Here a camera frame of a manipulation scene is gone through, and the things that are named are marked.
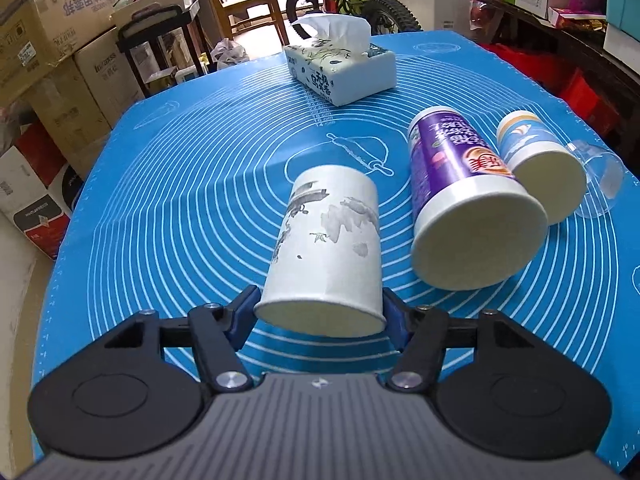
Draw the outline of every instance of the blue mat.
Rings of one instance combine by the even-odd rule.
[[[524,108],[564,141],[602,143],[562,101],[452,32],[375,40],[398,54],[398,87],[342,108],[293,82],[280,54],[198,78],[127,112],[60,251],[34,380],[141,308],[184,316],[192,306],[231,300],[249,283],[262,285],[294,179],[318,164],[343,164],[378,186],[384,285],[411,304],[456,316],[498,308],[595,373],[614,407],[599,454],[622,468],[640,447],[638,181],[627,175],[611,216],[571,216],[553,226],[536,258],[500,285],[428,287],[409,263],[406,129],[416,113],[452,106],[495,144],[500,119]],[[166,355],[196,373],[188,351]],[[313,338],[264,323],[239,355],[254,376],[385,372],[397,358],[381,336]],[[470,356],[449,351],[444,374]]]

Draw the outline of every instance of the tissue pack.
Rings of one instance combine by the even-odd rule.
[[[369,43],[370,26],[366,20],[335,14],[303,18],[298,23],[308,23],[318,30],[318,35],[302,44],[284,47],[289,71],[295,79],[335,106],[396,86],[396,54]],[[353,20],[364,22],[364,37],[360,37],[362,34],[349,37],[362,25]]]

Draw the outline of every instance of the red and white box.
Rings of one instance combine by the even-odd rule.
[[[0,211],[56,259],[82,180],[40,122],[0,156]]]

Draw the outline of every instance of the bicycle wheel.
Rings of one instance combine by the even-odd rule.
[[[308,12],[308,10],[303,8],[305,4],[310,4],[310,0],[287,0],[286,10],[289,23],[295,22],[300,16],[304,16]],[[306,30],[302,28],[302,25],[294,25],[293,30],[295,30],[303,40],[311,38],[311,36],[306,33]]]
[[[371,25],[374,36],[422,30],[415,16],[398,0],[367,0],[362,17]]]

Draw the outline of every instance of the red and orange logo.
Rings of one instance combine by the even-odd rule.
[[[502,159],[487,148],[482,148],[481,146],[469,148],[462,156],[462,159],[474,173],[513,176],[513,173],[504,165]]]

